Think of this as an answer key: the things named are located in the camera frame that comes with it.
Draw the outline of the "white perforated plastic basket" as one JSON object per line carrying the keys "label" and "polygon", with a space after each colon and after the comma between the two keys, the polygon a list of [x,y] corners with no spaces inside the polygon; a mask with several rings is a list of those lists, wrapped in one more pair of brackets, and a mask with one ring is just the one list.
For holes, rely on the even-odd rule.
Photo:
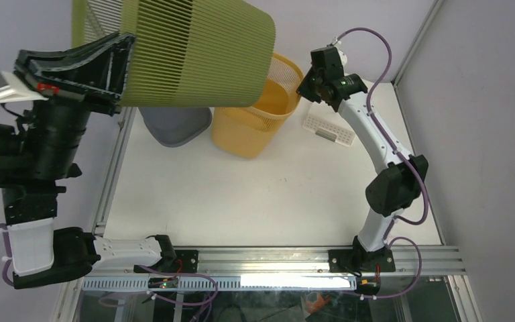
{"label": "white perforated plastic basket", "polygon": [[311,103],[302,127],[326,140],[342,146],[352,146],[356,133],[352,127],[325,103]]}

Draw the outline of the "yellow slatted bin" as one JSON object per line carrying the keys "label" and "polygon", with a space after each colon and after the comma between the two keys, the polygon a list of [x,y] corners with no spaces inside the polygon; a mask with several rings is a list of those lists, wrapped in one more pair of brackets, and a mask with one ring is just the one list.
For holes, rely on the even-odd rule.
{"label": "yellow slatted bin", "polygon": [[242,158],[255,158],[272,141],[294,113],[303,80],[301,69],[286,57],[272,56],[268,78],[258,101],[251,107],[217,107],[211,138],[220,149]]}

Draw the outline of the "green slatted bin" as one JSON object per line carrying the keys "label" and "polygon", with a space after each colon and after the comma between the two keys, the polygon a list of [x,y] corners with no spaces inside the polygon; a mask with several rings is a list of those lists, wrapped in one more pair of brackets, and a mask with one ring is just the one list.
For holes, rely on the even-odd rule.
{"label": "green slatted bin", "polygon": [[249,107],[264,89],[272,17],[245,1],[73,1],[72,45],[136,41],[120,105]]}

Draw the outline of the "large grey slatted bin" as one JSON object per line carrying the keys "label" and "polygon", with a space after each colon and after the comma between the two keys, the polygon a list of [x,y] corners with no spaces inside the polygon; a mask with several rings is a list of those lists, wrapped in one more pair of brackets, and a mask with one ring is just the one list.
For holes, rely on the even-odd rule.
{"label": "large grey slatted bin", "polygon": [[209,107],[140,107],[139,112],[152,137],[168,148],[189,143],[202,134],[213,119]]}

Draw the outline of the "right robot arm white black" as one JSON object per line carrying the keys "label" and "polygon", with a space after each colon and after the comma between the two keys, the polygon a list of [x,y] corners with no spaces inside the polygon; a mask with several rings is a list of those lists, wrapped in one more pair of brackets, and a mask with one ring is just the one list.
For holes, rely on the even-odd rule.
{"label": "right robot arm white black", "polygon": [[367,219],[352,250],[337,263],[367,272],[388,257],[387,236],[395,220],[422,194],[428,170],[423,155],[414,156],[393,136],[369,98],[369,88],[356,74],[345,74],[335,46],[311,51],[311,66],[297,93],[313,103],[331,106],[353,129],[368,152],[376,177],[365,189]]}

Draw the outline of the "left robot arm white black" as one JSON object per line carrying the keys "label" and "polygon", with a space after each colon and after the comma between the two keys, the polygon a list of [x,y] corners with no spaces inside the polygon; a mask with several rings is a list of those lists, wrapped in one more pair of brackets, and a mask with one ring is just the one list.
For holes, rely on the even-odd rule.
{"label": "left robot arm white black", "polygon": [[16,289],[117,267],[182,273],[167,235],[131,241],[54,228],[57,198],[66,190],[57,181],[81,175],[74,157],[90,115],[119,112],[134,45],[133,34],[115,32],[65,51],[21,50],[13,71],[0,71],[0,106],[32,103],[15,125],[0,124],[3,278]]}

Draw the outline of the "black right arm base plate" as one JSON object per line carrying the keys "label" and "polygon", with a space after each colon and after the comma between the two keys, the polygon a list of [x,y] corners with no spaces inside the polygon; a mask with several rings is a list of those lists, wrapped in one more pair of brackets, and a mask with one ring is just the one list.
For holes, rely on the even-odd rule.
{"label": "black right arm base plate", "polygon": [[365,252],[353,248],[328,250],[329,271],[331,273],[395,272],[396,265],[391,250],[382,248],[375,252]]}

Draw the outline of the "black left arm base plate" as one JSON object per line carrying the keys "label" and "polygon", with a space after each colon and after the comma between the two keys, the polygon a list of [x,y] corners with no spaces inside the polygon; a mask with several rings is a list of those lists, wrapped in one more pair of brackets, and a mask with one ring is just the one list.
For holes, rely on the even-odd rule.
{"label": "black left arm base plate", "polygon": [[149,269],[166,274],[197,273],[199,251],[194,249],[176,250],[174,259],[161,259]]}

